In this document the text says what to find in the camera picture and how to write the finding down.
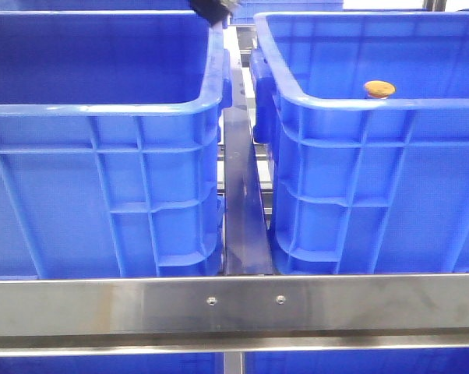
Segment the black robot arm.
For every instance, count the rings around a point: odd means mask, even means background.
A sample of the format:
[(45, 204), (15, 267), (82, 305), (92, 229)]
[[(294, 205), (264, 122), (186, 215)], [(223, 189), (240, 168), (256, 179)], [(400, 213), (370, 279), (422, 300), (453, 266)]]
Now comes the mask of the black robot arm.
[(238, 0), (188, 0), (188, 3), (211, 26), (225, 21), (241, 4)]

